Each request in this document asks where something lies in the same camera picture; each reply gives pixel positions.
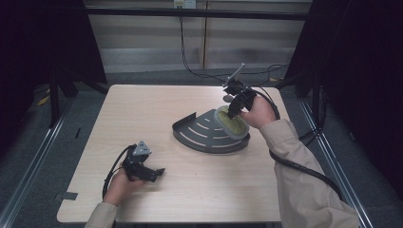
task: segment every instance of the sleeve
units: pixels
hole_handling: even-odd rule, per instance
[[[263,126],[260,133],[272,152],[280,158],[323,174],[317,159],[298,139],[294,125],[289,121],[271,122]],[[356,210],[340,200],[337,193],[322,180],[279,163],[275,164],[275,172],[284,228],[359,226]]]
[[[86,228],[110,228],[112,227],[118,207],[107,203],[101,202],[95,207],[91,214],[88,222],[86,223]]]

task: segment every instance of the wooden table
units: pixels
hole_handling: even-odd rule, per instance
[[[86,222],[102,201],[107,173],[130,144],[152,150],[144,165],[164,174],[124,202],[116,220],[139,223],[280,221],[274,161],[257,129],[240,151],[212,155],[175,139],[172,124],[227,105],[219,86],[114,85],[92,129],[58,212],[61,222]],[[288,119],[278,90],[266,89]]]

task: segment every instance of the wire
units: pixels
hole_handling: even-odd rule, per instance
[[[116,164],[119,162],[119,160],[121,159],[122,155],[130,148],[132,147],[136,147],[136,144],[130,145],[128,146],[124,151],[122,151],[122,153],[118,156],[118,159],[116,159],[116,161],[113,163],[112,168],[110,169],[109,173],[106,176],[105,182],[104,182],[104,188],[103,188],[103,192],[102,192],[102,198],[105,197],[106,191],[107,191],[107,187],[109,186],[110,183],[110,179],[112,178],[113,174],[119,170],[120,168],[115,169]]]
[[[312,129],[305,133],[303,136],[299,136],[299,139],[305,140],[308,137],[310,137],[312,134],[315,134],[315,136],[308,141],[305,145],[308,146],[316,137],[322,132],[322,129],[325,125],[325,120],[327,116],[327,105],[329,103],[329,98],[326,96],[326,93],[324,92],[324,89],[321,89],[320,92],[320,110],[319,110],[319,118],[318,118],[318,123],[315,129]]]
[[[259,94],[262,98],[264,98],[270,104],[270,106],[272,106],[272,109],[275,112],[276,118],[278,120],[280,119],[279,112],[278,112],[278,107],[273,102],[273,99],[270,97],[269,93],[266,90],[264,90],[264,88],[260,87],[260,89],[262,89],[265,94],[263,94],[263,93],[261,93],[259,91],[256,91],[255,89],[253,89],[251,87],[247,87],[247,86],[233,86],[233,85],[231,85],[231,86],[234,87],[234,88],[242,88],[242,89],[252,91],[252,92],[255,92],[255,93]]]
[[[318,173],[317,171],[315,171],[315,170],[313,170],[313,169],[307,168],[307,167],[305,167],[305,166],[303,166],[303,165],[300,165],[300,164],[298,164],[298,163],[295,163],[295,162],[293,162],[293,161],[289,161],[289,160],[282,159],[282,158],[280,158],[279,156],[277,156],[275,153],[273,153],[271,150],[269,150],[269,151],[270,151],[270,156],[271,156],[271,157],[273,158],[273,160],[275,160],[276,162],[279,162],[279,163],[281,163],[281,164],[283,164],[283,165],[285,165],[285,166],[287,166],[287,167],[296,169],[296,170],[298,170],[298,171],[300,171],[300,172],[302,172],[302,173],[305,173],[305,174],[308,174],[308,175],[310,175],[310,176],[313,176],[313,177],[315,177],[315,178],[317,178],[317,179],[319,179],[319,180],[325,182],[326,184],[328,184],[328,185],[338,194],[338,197],[340,198],[340,200],[342,200],[342,195],[341,195],[340,189],[339,189],[338,186],[337,186],[332,180],[330,180],[328,177],[324,176],[324,175],[321,174],[321,173]]]
[[[289,65],[290,65],[290,64],[285,64],[285,65],[274,64],[274,65],[271,65],[271,66],[267,67],[267,70],[266,70],[266,71],[260,72],[260,73],[267,73],[267,79],[266,79],[266,81],[264,81],[264,82],[262,82],[262,83],[260,83],[260,84],[257,84],[257,85],[252,85],[252,86],[262,86],[262,85],[264,85],[265,83],[269,82],[270,79],[271,79],[270,72],[279,70],[279,69],[281,69],[281,68],[283,68],[283,67],[287,67],[287,66],[289,66]]]
[[[218,81],[220,81],[221,83],[225,83],[226,80],[223,80],[219,77],[225,77],[225,76],[231,76],[232,73],[224,73],[224,74],[217,74],[217,75],[211,75],[211,74],[204,74],[204,73],[197,73],[195,71],[193,71],[192,69],[190,69],[189,64],[187,63],[187,59],[186,59],[186,53],[185,53],[185,47],[184,47],[184,38],[183,38],[183,18],[180,17],[180,24],[181,24],[181,51],[182,51],[182,62],[184,67],[186,68],[187,71],[189,71],[191,74],[193,74],[194,76],[200,77],[200,78],[205,78],[205,79],[209,79],[209,78],[214,78]],[[268,74],[268,78],[266,81],[264,81],[261,84],[258,85],[254,85],[254,86],[261,86],[265,83],[267,83],[270,80],[270,72],[279,70],[283,67],[287,67],[289,66],[289,64],[285,64],[285,65],[279,65],[279,64],[275,64],[275,65],[271,65],[269,67],[267,67],[267,70],[261,71],[261,72],[243,72],[242,75],[258,75],[258,74]]]

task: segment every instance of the black curtain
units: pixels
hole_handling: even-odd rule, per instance
[[[33,89],[53,72],[64,81],[106,83],[82,0],[2,1],[0,7],[0,146],[12,143]]]
[[[330,16],[306,22],[286,78],[305,70],[297,82],[305,96],[317,75],[337,114],[403,199],[403,2],[333,7],[313,2],[314,14]]]

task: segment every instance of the metal frame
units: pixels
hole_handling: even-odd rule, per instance
[[[317,123],[313,117],[311,107],[306,102],[301,102],[300,105],[311,128],[313,130],[317,129]],[[356,211],[358,212],[359,221],[361,223],[360,227],[373,228],[373,225],[371,224],[371,221],[369,219],[369,216],[367,215],[367,212],[365,211],[363,204],[356,195],[353,186],[347,179],[346,174],[344,173],[342,167],[340,166],[340,163],[338,162],[337,157],[332,147],[329,145],[329,142],[327,141],[323,132],[320,132],[317,135],[317,143],[319,143],[319,146],[322,149],[326,161],[329,163],[332,172],[335,174],[337,184],[343,196],[345,197],[346,202],[350,206],[354,207],[354,209],[356,209]]]
[[[48,10],[58,13],[86,13],[92,15],[122,15],[122,16],[168,16],[168,17],[214,17],[214,18],[243,18],[243,19],[270,19],[305,21],[312,15],[307,13],[265,12],[265,11],[238,11],[216,9],[146,9],[146,8],[120,8],[120,7],[93,7],[55,8]]]
[[[55,123],[55,125],[49,129],[47,135],[45,136],[41,146],[37,150],[35,157],[29,165],[26,173],[23,178],[18,183],[17,188],[14,193],[10,197],[9,201],[5,205],[3,211],[0,215],[0,227],[1,228],[9,228],[14,223],[15,218],[24,203],[24,200],[29,194],[29,190],[35,182],[36,177],[39,175],[42,165],[45,162],[45,159],[48,156],[48,152],[59,134],[60,129],[62,128],[63,122],[65,121],[65,116],[72,107],[74,99],[69,98],[67,107],[62,113],[59,121]]]

